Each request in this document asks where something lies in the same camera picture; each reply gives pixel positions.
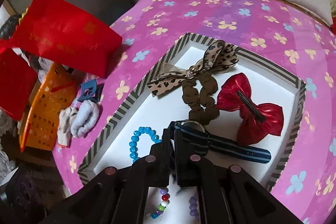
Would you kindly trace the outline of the blue striped headband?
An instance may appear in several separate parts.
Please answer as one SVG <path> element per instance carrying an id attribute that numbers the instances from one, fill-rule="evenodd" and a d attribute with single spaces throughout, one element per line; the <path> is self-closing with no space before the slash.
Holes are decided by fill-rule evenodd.
<path id="1" fill-rule="evenodd" d="M 169 124 L 170 136 L 180 130 L 182 139 L 200 156 L 209 151 L 237 159 L 266 164 L 272 159 L 267 149 L 253 146 L 240 146 L 236 141 L 209 133 L 203 125 L 192 120 L 172 121 Z"/>

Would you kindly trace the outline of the leopard print bow scrunchie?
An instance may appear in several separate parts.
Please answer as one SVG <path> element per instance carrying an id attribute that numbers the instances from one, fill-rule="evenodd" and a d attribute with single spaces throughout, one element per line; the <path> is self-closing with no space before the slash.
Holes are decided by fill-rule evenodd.
<path id="1" fill-rule="evenodd" d="M 213 42 L 203 57 L 189 69 L 165 63 L 157 78 L 147 83 L 152 95 L 162 96 L 182 87 L 182 99 L 190 107 L 189 119 L 205 126 L 217 119 L 213 94 L 218 91 L 214 73 L 226 73 L 239 61 L 232 44 L 222 40 Z"/>

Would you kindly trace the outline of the shiny red bow clip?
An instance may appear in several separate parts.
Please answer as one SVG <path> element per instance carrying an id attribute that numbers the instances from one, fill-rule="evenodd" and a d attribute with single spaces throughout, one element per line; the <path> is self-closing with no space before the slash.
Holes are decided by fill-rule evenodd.
<path id="1" fill-rule="evenodd" d="M 273 103 L 253 103 L 252 88 L 244 73 L 231 76 L 217 96 L 217 108 L 227 112 L 238 111 L 242 123 L 236 141 L 240 146 L 260 142 L 268 135 L 280 136 L 284 126 L 281 106 Z"/>

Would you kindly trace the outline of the striped white tray box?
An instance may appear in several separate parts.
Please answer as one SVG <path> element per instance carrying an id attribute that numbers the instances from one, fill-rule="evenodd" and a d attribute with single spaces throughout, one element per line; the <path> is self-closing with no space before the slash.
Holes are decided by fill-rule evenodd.
<path id="1" fill-rule="evenodd" d="M 277 64 L 222 40 L 187 33 L 124 99 L 88 150 L 83 184 L 116 137 L 128 128 L 191 125 L 199 155 L 218 165 L 241 164 L 271 190 L 295 145 L 306 84 Z"/>

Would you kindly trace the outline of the white fluffy scrunchie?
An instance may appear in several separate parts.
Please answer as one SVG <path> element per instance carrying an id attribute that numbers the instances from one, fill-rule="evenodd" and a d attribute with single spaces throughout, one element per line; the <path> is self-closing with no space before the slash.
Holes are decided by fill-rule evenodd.
<path id="1" fill-rule="evenodd" d="M 100 108 L 95 102 L 85 100 L 71 123 L 71 134 L 74 138 L 81 138 L 96 125 L 100 115 Z"/>

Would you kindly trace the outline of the blue hair claw clip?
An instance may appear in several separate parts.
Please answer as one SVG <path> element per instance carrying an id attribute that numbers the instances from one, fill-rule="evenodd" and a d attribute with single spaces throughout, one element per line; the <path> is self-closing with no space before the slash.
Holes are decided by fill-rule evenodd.
<path id="1" fill-rule="evenodd" d="M 80 85 L 80 95 L 77 99 L 78 102 L 90 100 L 98 103 L 101 99 L 104 84 L 98 84 L 96 79 L 92 79 Z"/>

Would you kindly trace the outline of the orange plastic basket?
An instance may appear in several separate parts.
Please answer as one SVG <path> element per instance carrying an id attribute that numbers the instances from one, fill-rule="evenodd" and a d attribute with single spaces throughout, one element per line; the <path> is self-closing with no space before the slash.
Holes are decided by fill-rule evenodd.
<path id="1" fill-rule="evenodd" d="M 56 143 L 60 111 L 77 95 L 77 81 L 60 64 L 52 64 L 31 104 L 25 128 L 19 137 L 20 151 L 26 147 L 51 151 Z"/>

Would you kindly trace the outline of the pink floral bedsheet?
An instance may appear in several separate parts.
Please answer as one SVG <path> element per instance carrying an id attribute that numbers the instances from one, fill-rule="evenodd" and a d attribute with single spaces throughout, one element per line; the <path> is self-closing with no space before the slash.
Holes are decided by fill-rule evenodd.
<path id="1" fill-rule="evenodd" d="M 300 131 L 272 194 L 304 223 L 323 223 L 335 209 L 335 35 L 276 0 L 140 0 L 112 24 L 120 53 L 104 80 L 102 114 L 87 139 L 53 156 L 70 193 L 77 171 L 102 129 L 150 68 L 186 33 L 248 49 L 306 82 Z"/>

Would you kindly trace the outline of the large red gift bag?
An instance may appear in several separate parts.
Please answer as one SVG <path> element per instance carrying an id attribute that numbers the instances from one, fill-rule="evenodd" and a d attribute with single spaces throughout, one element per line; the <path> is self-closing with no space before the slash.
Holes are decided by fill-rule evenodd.
<path id="1" fill-rule="evenodd" d="M 122 37 L 64 0 L 33 0 L 2 48 L 20 48 L 82 72 L 106 78 Z"/>

